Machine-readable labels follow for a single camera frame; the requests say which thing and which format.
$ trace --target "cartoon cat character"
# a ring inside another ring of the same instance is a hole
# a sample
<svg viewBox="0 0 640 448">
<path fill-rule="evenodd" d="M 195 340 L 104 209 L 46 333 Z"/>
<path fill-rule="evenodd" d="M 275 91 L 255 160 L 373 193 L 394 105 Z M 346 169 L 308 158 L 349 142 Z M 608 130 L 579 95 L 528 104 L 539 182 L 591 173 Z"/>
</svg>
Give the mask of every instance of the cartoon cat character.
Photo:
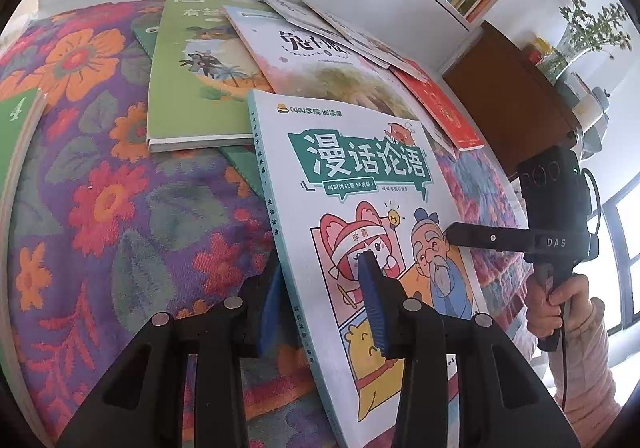
<svg viewBox="0 0 640 448">
<path fill-rule="evenodd" d="M 387 360 L 373 344 L 369 320 L 349 325 L 344 335 L 349 344 L 348 356 L 358 389 L 358 421 L 400 391 L 402 360 Z"/>
<path fill-rule="evenodd" d="M 330 213 L 320 219 L 322 244 L 331 258 L 333 267 L 329 274 L 336 280 L 340 277 L 340 290 L 344 302 L 355 306 L 362 302 L 358 283 L 358 255 L 372 251 L 383 273 L 391 278 L 400 276 L 401 268 L 391 254 L 391 240 L 382 225 L 376 209 L 367 201 L 356 208 L 355 221 L 345 222 Z"/>
</svg>

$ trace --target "purple fabric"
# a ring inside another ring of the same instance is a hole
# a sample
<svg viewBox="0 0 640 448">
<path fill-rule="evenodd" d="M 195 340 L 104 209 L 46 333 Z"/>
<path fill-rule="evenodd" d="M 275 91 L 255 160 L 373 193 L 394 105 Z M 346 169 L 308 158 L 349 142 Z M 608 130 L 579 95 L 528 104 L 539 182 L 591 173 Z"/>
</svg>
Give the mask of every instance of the purple fabric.
<svg viewBox="0 0 640 448">
<path fill-rule="evenodd" d="M 218 151 L 146 151 L 150 60 L 131 25 L 162 5 L 40 20 L 0 56 L 0 99 L 39 86 L 49 101 L 18 183 L 8 285 L 23 375 L 53 438 L 150 316 L 206 311 L 258 274 L 273 247 L 264 203 Z M 467 220 L 513 225 L 481 151 L 438 160 Z M 498 315 L 520 288 L 522 261 L 474 261 Z M 252 448 L 335 445 L 288 303 L 276 334 L 263 358 L 242 364 Z M 188 386 L 186 446 L 192 405 Z"/>
</svg>

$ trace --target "comic book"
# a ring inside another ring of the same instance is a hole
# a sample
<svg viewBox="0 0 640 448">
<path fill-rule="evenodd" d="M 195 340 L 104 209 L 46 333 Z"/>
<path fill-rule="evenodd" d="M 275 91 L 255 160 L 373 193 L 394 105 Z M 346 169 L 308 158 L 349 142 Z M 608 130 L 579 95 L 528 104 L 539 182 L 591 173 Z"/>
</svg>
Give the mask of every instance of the comic book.
<svg viewBox="0 0 640 448">
<path fill-rule="evenodd" d="M 149 81 L 150 151 L 251 142 L 246 94 L 271 87 L 221 11 L 227 3 L 271 10 L 243 0 L 166 1 Z"/>
<path fill-rule="evenodd" d="M 303 347 L 338 442 L 362 448 L 394 425 L 404 365 L 373 344 L 358 255 L 372 251 L 409 296 L 469 319 L 486 310 L 473 262 L 443 234 L 460 216 L 417 121 L 257 90 L 248 100 Z"/>
<path fill-rule="evenodd" d="M 389 70 L 276 13 L 233 6 L 224 9 L 277 94 L 333 99 L 420 121 L 455 157 L 449 138 Z"/>
</svg>

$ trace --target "cartoon illustration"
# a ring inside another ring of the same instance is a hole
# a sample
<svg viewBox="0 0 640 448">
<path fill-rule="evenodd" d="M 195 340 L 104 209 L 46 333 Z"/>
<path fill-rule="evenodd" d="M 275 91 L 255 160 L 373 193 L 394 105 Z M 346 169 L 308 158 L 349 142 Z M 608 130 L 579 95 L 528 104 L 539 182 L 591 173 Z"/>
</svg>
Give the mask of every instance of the cartoon illustration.
<svg viewBox="0 0 640 448">
<path fill-rule="evenodd" d="M 320 235 L 332 262 L 329 275 L 339 282 L 338 290 L 344 302 L 354 309 L 362 302 L 358 283 L 360 253 L 372 251 L 380 268 L 391 278 L 398 278 L 404 268 L 404 262 L 401 266 L 392 254 L 391 239 L 382 225 L 382 219 L 367 201 L 358 204 L 356 219 L 351 223 L 330 213 L 323 215 Z"/>
<path fill-rule="evenodd" d="M 234 28 L 228 24 L 222 24 L 219 27 L 187 27 L 186 30 L 193 31 L 194 40 L 231 40 L 237 38 L 238 35 Z"/>
<path fill-rule="evenodd" d="M 401 278 L 404 291 L 440 314 L 470 319 L 474 297 L 460 250 L 444 237 L 437 213 L 418 208 L 415 220 L 411 233 L 415 265 Z"/>
<path fill-rule="evenodd" d="M 387 360 L 382 356 L 380 349 L 373 345 L 364 312 L 340 334 L 358 389 L 358 421 L 362 421 L 371 410 L 400 391 L 404 360 Z"/>
<path fill-rule="evenodd" d="M 200 72 L 205 76 L 209 76 L 213 78 L 214 73 L 218 66 L 222 65 L 219 59 L 215 56 L 211 56 L 209 51 L 204 52 L 203 54 L 199 52 L 193 52 L 191 54 L 187 54 L 190 57 L 190 60 L 180 60 L 180 66 L 189 65 L 190 72 Z"/>
<path fill-rule="evenodd" d="M 398 123 L 389 123 L 391 127 L 391 131 L 385 130 L 386 136 L 392 141 L 401 142 L 407 146 L 415 146 L 415 141 L 412 134 L 411 128 L 405 128 L 401 124 Z"/>
</svg>

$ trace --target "green book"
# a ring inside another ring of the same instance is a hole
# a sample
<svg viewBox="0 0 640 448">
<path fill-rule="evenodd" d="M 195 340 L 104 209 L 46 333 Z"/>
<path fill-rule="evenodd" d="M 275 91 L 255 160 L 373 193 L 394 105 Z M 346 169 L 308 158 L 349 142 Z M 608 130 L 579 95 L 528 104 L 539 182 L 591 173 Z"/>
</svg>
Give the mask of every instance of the green book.
<svg viewBox="0 0 640 448">
<path fill-rule="evenodd" d="M 167 0 L 153 52 L 146 140 L 151 152 L 251 144 L 246 95 L 271 87 L 222 6 L 232 0 Z"/>
<path fill-rule="evenodd" d="M 15 190 L 27 148 L 45 104 L 45 96 L 36 88 L 0 100 L 0 366 L 28 425 L 41 441 L 50 446 L 46 430 L 22 378 L 17 352 L 13 348 L 6 264 Z"/>
<path fill-rule="evenodd" d="M 136 39 L 142 45 L 149 59 L 154 59 L 156 49 L 156 36 L 162 13 L 144 15 L 134 20 L 131 27 Z M 241 175 L 249 187 L 264 200 L 260 174 L 258 173 L 258 161 L 252 146 L 221 146 L 220 153 L 225 156 L 229 164 Z"/>
</svg>

